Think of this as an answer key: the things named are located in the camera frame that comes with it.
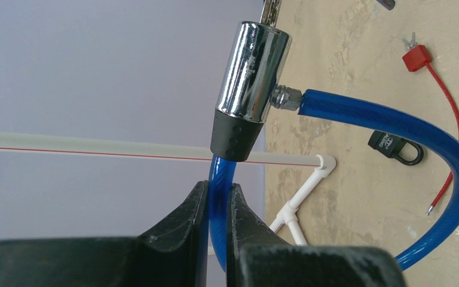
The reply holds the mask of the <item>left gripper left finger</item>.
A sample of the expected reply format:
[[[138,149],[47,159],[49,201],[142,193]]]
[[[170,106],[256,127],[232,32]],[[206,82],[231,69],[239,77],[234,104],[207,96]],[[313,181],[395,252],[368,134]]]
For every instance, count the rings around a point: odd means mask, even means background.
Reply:
[[[208,183],[136,237],[0,240],[0,286],[205,286]]]

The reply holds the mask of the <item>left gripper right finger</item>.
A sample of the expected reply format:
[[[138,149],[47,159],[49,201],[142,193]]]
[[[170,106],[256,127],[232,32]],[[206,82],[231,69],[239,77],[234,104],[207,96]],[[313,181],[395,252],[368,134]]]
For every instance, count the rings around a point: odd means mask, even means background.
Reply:
[[[366,246],[292,245],[248,206],[239,184],[227,203],[227,286],[405,286],[394,258]]]

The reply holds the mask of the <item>blue lock key bunch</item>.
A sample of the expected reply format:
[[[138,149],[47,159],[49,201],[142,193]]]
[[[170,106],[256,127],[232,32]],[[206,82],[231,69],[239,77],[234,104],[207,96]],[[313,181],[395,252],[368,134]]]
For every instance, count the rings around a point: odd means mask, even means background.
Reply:
[[[263,0],[260,24],[276,27],[282,0]]]

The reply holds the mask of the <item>red cable lock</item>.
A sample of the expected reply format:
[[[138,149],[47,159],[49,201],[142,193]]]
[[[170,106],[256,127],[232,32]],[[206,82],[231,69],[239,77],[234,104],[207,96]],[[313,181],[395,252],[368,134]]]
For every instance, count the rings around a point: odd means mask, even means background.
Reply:
[[[435,68],[432,65],[433,57],[429,49],[424,44],[419,44],[416,41],[416,33],[412,32],[410,39],[402,39],[402,42],[405,46],[406,53],[402,56],[402,62],[405,65],[405,68],[408,72],[416,73],[423,68],[426,68],[432,78],[435,80],[436,84],[442,91],[445,96],[445,99],[448,101],[451,111],[454,116],[456,128],[457,128],[457,139],[459,141],[459,107],[451,94],[449,88],[446,86],[443,79],[436,72]]]

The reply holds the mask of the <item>blue cable lock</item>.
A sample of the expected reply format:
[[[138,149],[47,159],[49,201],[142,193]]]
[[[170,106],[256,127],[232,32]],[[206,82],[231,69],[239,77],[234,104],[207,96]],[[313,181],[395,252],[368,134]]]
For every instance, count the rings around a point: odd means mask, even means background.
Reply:
[[[278,89],[290,36],[262,23],[238,26],[215,106],[209,173],[210,236],[222,268],[227,264],[227,202],[237,163],[246,161]],[[396,257],[406,270],[443,243],[459,226],[459,141],[415,116],[365,100],[308,89],[293,98],[299,115],[391,133],[423,145],[450,167],[454,186],[438,221]]]

